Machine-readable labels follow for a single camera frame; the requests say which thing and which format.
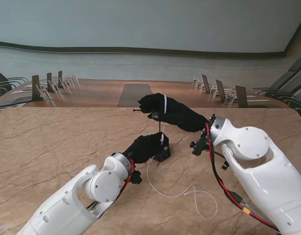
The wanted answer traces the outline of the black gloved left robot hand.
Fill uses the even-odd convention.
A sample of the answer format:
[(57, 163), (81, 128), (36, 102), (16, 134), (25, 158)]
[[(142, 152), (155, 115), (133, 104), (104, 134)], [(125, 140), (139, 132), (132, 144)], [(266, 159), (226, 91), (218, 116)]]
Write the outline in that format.
[(162, 132), (139, 136), (123, 154), (132, 159), (135, 164), (145, 163), (153, 156), (161, 154), (164, 148), (169, 146), (169, 138), (164, 135), (164, 140), (161, 142), (161, 137)]

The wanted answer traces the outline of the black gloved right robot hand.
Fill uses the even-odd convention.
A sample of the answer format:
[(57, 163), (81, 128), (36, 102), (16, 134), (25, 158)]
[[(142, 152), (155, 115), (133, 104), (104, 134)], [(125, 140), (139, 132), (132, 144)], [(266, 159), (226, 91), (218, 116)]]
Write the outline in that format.
[(148, 114), (148, 118), (176, 125), (187, 132), (201, 131), (208, 122), (204, 116), (164, 94), (146, 95), (138, 103), (141, 112)]

